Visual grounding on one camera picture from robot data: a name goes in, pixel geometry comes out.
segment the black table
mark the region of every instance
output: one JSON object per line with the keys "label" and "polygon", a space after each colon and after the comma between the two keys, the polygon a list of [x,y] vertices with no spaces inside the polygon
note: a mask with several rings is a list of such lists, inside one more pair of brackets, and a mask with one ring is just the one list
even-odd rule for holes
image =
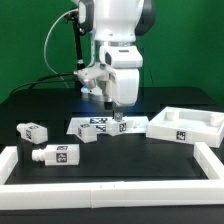
{"label": "black table", "polygon": [[[140,88],[128,116],[152,119],[166,106],[223,112],[214,100],[191,87]],[[111,137],[98,135],[84,144],[66,135],[72,117],[112,116],[103,103],[84,100],[74,89],[18,91],[0,105],[0,150],[17,145],[19,162],[6,184],[73,183],[132,180],[205,179],[193,158],[193,145],[145,138],[145,134]],[[34,145],[20,138],[19,123],[48,128],[49,141]],[[46,144],[80,144],[78,167],[45,167],[32,161],[33,149]],[[224,161],[223,144],[214,149]],[[0,223],[220,223],[224,206],[171,206],[139,208],[57,209],[0,211]]]}

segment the green background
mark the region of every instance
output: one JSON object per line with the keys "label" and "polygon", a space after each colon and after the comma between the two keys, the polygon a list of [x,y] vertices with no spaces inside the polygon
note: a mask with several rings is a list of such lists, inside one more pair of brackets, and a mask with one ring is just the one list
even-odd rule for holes
{"label": "green background", "polygon": [[[151,74],[156,87],[199,87],[224,105],[224,1],[154,2],[156,23],[136,42],[144,52],[141,86],[152,86]],[[43,59],[44,41],[55,20],[73,6],[69,0],[0,1],[0,102],[18,85],[51,74]],[[82,42],[88,64],[90,37]],[[72,25],[61,21],[49,43],[51,66],[58,72],[75,70],[74,49]]]}

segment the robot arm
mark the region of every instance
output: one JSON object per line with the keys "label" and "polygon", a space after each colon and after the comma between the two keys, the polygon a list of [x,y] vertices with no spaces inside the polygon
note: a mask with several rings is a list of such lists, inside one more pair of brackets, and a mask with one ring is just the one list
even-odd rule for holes
{"label": "robot arm", "polygon": [[155,21],[152,0],[72,0],[79,23],[92,34],[92,61],[78,72],[89,98],[135,104],[143,59],[134,42]]}

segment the white border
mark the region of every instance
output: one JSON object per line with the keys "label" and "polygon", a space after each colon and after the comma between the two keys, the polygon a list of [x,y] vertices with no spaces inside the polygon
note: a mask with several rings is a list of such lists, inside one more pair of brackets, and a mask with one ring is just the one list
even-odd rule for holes
{"label": "white border", "polygon": [[[224,204],[224,166],[205,143],[195,143],[194,157],[208,180],[1,185],[0,209]],[[6,147],[3,160],[11,171],[18,160],[16,147]]]}

